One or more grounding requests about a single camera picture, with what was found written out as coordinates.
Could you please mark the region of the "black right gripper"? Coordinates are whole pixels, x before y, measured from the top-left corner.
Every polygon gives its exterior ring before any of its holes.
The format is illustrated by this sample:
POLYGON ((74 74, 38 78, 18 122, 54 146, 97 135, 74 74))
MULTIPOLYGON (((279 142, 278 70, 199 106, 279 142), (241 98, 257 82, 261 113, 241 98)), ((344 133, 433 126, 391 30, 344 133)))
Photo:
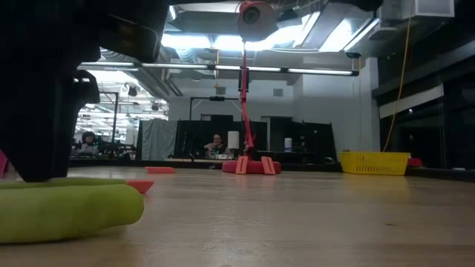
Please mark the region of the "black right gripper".
POLYGON ((379 9, 383 3, 383 0, 329 0, 330 2, 340 4, 350 4, 363 11, 375 11, 379 9))

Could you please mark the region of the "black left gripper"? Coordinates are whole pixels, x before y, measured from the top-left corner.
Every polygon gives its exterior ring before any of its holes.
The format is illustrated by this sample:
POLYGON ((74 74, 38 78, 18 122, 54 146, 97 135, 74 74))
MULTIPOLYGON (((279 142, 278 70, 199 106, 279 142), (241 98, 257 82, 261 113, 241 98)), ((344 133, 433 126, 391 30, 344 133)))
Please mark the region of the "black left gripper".
MULTIPOLYGON (((140 23, 168 8, 167 0, 0 0, 1 57, 77 67, 100 58, 102 16, 140 23)), ((97 102, 86 70, 23 73, 0 89, 0 151, 25 182, 65 177, 79 110, 97 102)))

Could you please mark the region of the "green handled pliers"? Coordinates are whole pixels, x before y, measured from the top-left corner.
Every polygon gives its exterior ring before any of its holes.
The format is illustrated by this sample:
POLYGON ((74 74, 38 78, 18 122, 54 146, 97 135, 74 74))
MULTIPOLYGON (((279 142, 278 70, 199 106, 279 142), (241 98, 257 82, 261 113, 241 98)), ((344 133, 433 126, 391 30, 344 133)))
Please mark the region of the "green handled pliers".
POLYGON ((136 223, 144 209, 142 194, 124 179, 0 182, 0 244, 91 236, 136 223))

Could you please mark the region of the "person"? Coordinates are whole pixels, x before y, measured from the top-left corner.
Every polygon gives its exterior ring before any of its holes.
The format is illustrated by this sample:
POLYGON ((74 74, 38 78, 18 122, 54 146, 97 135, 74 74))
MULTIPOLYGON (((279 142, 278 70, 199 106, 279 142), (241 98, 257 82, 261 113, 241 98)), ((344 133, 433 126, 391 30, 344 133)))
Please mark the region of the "person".
POLYGON ((79 156, 97 156, 99 155, 98 145, 96 144, 96 135, 92 131, 82 134, 82 142, 80 147, 72 151, 73 155, 79 156))
POLYGON ((207 159, 229 159, 232 155, 222 137, 217 133, 213 136, 213 142, 204 145, 204 149, 207 159))

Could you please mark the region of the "black bar with lights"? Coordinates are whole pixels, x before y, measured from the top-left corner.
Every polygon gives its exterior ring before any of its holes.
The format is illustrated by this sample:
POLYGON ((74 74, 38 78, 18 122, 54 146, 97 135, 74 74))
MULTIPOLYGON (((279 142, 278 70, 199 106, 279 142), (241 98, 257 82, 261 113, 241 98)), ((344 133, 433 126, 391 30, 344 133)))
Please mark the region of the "black bar with lights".
MULTIPOLYGON (((174 64, 174 63, 139 63, 139 62, 84 62, 82 67, 119 67, 119 68, 162 68, 177 70, 228 70, 239 71, 238 65, 201 65, 201 64, 174 64)), ((357 76, 357 70, 310 69, 296 67, 258 67, 248 66, 250 71, 263 73, 291 73, 327 76, 357 76)))

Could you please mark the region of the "grey curtain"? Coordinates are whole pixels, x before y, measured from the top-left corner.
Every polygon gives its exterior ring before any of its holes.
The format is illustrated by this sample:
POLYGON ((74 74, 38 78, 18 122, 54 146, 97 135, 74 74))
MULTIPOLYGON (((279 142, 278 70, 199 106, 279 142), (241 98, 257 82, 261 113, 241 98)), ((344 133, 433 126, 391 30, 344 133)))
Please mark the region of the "grey curtain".
POLYGON ((164 161, 174 155, 178 121, 164 119, 141 120, 138 145, 141 160, 164 161))

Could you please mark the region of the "yellow plastic basket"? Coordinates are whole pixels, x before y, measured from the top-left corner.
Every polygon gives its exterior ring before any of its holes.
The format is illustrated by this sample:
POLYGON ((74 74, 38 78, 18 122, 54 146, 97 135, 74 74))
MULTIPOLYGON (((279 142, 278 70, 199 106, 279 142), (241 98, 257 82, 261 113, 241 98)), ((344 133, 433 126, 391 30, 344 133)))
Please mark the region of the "yellow plastic basket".
POLYGON ((374 174, 404 176, 409 153, 358 152, 339 153, 343 172, 350 174, 374 174))

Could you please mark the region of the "black background gantry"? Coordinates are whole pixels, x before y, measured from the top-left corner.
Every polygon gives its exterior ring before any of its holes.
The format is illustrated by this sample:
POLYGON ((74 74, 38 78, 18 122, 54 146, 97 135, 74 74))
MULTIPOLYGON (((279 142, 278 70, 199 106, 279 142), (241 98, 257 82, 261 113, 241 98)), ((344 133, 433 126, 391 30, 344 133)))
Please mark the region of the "black background gantry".
POLYGON ((193 106, 194 100, 208 100, 211 102, 240 101, 239 98, 229 98, 229 97, 224 97, 224 96, 209 96, 209 97, 191 96, 189 100, 189 120, 190 121, 192 120, 193 110, 198 106, 198 105, 193 106))

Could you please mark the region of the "red desk lamp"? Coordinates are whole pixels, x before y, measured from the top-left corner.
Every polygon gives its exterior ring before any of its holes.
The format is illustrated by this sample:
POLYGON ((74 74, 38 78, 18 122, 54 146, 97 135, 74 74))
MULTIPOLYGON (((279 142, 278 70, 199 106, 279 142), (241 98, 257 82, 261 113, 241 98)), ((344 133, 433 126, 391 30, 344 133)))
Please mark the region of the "red desk lamp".
MULTIPOLYGON (((247 107, 247 93, 249 88, 249 73, 247 64, 247 48, 248 42, 260 42, 270 36, 273 30, 277 29, 276 15, 273 8, 263 1, 243 1, 239 6, 237 17, 237 31, 243 42, 243 59, 240 69, 240 82, 238 89, 240 92, 241 115, 244 126, 245 148, 242 156, 249 158, 247 166, 247 174, 265 174, 261 159, 254 160, 252 154, 255 151, 255 135, 252 131, 251 122, 247 107)), ((222 167, 226 171, 227 168, 235 166, 236 162, 225 162, 222 167)))

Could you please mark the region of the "black background rig frame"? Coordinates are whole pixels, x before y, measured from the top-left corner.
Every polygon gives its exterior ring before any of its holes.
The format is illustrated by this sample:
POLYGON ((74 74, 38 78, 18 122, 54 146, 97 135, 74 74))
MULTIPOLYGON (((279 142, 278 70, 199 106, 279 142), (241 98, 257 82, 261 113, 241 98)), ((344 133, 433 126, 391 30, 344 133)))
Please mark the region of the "black background rig frame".
POLYGON ((99 140, 99 151, 109 159, 118 157, 116 142, 117 119, 119 111, 119 93, 100 91, 100 101, 96 104, 99 110, 99 127, 96 130, 99 140))

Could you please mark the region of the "black partition wall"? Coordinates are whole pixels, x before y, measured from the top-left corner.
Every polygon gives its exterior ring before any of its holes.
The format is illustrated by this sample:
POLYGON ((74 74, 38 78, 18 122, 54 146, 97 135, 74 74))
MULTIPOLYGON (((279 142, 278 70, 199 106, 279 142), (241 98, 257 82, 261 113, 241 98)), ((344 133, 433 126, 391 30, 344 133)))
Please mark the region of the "black partition wall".
MULTIPOLYGON (((331 124, 293 122, 289 118, 272 117, 270 122, 251 122, 255 135, 253 158, 270 156, 283 163, 321 164, 325 158, 337 157, 331 124), (284 151, 284 139, 292 138, 292 152, 284 151)), ((244 149, 244 126, 231 121, 179 121, 174 148, 175 158, 205 157, 204 145, 219 134, 227 145, 228 132, 240 133, 240 148, 244 149)))

